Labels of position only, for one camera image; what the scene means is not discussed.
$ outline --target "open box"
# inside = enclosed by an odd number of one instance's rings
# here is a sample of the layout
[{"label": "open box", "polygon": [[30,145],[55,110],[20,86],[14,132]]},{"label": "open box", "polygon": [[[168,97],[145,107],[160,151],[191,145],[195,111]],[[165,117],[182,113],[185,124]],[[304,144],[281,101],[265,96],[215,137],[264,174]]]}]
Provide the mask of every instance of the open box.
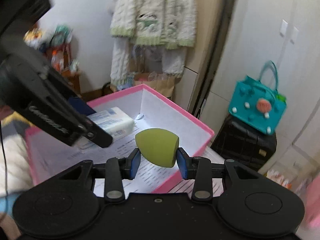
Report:
[{"label": "open box", "polygon": [[[201,121],[144,84],[98,98],[88,105],[97,112],[119,107],[135,120],[134,131],[102,149],[90,143],[70,147],[39,128],[30,128],[26,141],[35,185],[82,160],[105,163],[112,157],[127,157],[136,147],[135,135],[144,129],[162,128],[175,133],[180,138],[179,147],[183,147],[189,156],[201,155],[214,135]],[[136,178],[123,180],[123,185],[126,196],[129,192],[167,193],[181,179],[177,164],[173,168],[162,168],[141,157]],[[103,195],[103,183],[103,179],[96,180],[94,192],[98,196]]]}]

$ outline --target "teal felt bag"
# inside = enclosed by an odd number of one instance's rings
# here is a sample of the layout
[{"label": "teal felt bag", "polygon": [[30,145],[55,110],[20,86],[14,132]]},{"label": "teal felt bag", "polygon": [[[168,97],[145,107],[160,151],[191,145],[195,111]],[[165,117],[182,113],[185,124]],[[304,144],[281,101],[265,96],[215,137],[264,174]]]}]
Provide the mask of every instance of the teal felt bag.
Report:
[{"label": "teal felt bag", "polygon": [[[270,68],[276,80],[274,90],[261,83],[265,71]],[[247,76],[236,84],[229,113],[264,134],[273,134],[287,105],[286,98],[278,93],[278,72],[270,60],[263,66],[260,77]]]}]

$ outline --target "cable knit sweater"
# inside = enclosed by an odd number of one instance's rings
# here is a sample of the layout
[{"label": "cable knit sweater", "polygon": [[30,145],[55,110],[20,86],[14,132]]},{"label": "cable knit sweater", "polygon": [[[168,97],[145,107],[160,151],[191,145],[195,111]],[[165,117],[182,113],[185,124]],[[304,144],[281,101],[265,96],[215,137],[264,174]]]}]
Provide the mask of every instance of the cable knit sweater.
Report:
[{"label": "cable knit sweater", "polygon": [[118,0],[111,35],[132,38],[136,45],[193,47],[195,0]]},{"label": "cable knit sweater", "polygon": [[195,0],[118,0],[110,26],[116,37],[111,83],[126,83],[132,46],[159,46],[163,72],[181,77],[196,37]]}]

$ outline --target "black suitcase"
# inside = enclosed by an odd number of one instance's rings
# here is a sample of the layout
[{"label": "black suitcase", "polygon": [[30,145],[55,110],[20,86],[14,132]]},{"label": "black suitcase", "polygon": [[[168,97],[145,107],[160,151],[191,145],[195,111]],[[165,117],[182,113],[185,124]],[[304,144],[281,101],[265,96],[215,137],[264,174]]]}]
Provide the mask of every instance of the black suitcase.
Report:
[{"label": "black suitcase", "polygon": [[233,159],[258,171],[276,152],[276,133],[265,135],[238,118],[229,115],[211,149],[224,159]]}]

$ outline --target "olive green sponge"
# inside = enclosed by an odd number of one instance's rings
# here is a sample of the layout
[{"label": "olive green sponge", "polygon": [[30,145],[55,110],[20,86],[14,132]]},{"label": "olive green sponge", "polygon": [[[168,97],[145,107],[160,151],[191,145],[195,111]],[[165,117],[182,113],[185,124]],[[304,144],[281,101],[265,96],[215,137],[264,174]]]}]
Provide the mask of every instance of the olive green sponge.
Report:
[{"label": "olive green sponge", "polygon": [[136,143],[151,163],[165,168],[175,165],[179,137],[174,133],[160,128],[146,129],[136,134]]}]

